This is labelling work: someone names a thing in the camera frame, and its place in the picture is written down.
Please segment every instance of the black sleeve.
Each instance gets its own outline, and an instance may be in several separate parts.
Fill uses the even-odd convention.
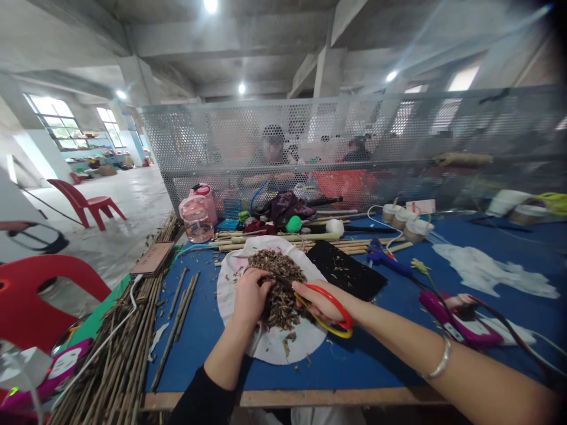
[[[167,425],[226,425],[232,415],[234,399],[235,391],[226,391],[212,382],[201,366],[171,412]]]

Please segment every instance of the silver bracelet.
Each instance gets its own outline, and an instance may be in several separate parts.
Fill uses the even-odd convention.
[[[443,353],[443,358],[441,359],[441,362],[437,366],[437,369],[435,369],[430,374],[422,375],[418,373],[418,375],[421,376],[423,379],[426,380],[434,379],[439,375],[441,375],[445,371],[445,369],[447,369],[447,365],[449,364],[449,355],[451,354],[451,340],[447,338],[445,335],[443,335],[443,339],[445,340],[445,352]]]

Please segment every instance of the metal mesh partition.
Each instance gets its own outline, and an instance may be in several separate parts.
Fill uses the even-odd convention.
[[[344,196],[341,208],[434,197],[466,206],[483,188],[565,189],[567,105],[557,87],[401,96],[150,106],[142,118],[175,209],[192,186],[261,205],[277,190]],[[487,153],[475,172],[437,167],[443,152]]]

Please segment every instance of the small container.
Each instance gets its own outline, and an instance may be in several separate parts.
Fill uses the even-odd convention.
[[[521,204],[530,197],[531,195],[526,192],[511,191],[507,189],[501,190],[492,199],[492,202],[490,202],[486,214],[493,215],[495,217],[503,217],[516,205]]]
[[[435,226],[431,224],[431,214],[429,214],[428,221],[421,219],[408,220],[406,227],[403,229],[403,236],[410,242],[419,243],[425,239],[434,228]]]
[[[394,215],[401,210],[403,207],[401,205],[386,204],[382,208],[382,221],[384,223],[391,223],[394,219]]]
[[[185,233],[191,243],[204,243],[214,235],[214,226],[208,216],[204,196],[194,195],[182,207],[181,218],[185,224]]]
[[[406,222],[408,220],[415,220],[417,219],[417,217],[418,215],[414,212],[412,213],[405,208],[401,208],[394,215],[394,219],[392,220],[392,227],[398,230],[403,230],[406,227]]]
[[[518,205],[510,216],[510,222],[518,225],[534,225],[548,214],[548,209],[537,205]]]

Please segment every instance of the scissors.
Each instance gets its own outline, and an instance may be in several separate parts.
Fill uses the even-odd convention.
[[[286,279],[285,277],[280,276],[280,275],[275,274],[275,273],[272,273],[272,274],[276,277],[277,280],[279,280],[283,284],[288,285],[289,287],[292,287],[292,283],[289,279]],[[327,299],[330,302],[333,303],[333,305],[338,309],[338,311],[344,317],[344,322],[340,322],[340,323],[338,323],[338,325],[341,328],[345,329],[345,331],[339,331],[338,329],[333,328],[332,326],[326,324],[325,321],[323,319],[321,319],[319,316],[311,313],[311,310],[309,310],[310,304],[305,300],[305,298],[303,298],[301,295],[299,295],[297,292],[295,292],[295,297],[307,308],[309,313],[311,313],[313,315],[313,317],[317,320],[317,322],[319,322],[319,324],[323,328],[325,328],[326,330],[328,330],[332,334],[337,335],[340,338],[345,338],[345,339],[351,338],[353,336],[353,318],[350,315],[350,313],[343,307],[343,305],[333,295],[329,294],[326,290],[324,290],[320,286],[316,286],[316,285],[305,285],[305,286],[308,287],[309,289],[312,289],[312,290],[320,293],[321,295],[327,297]]]

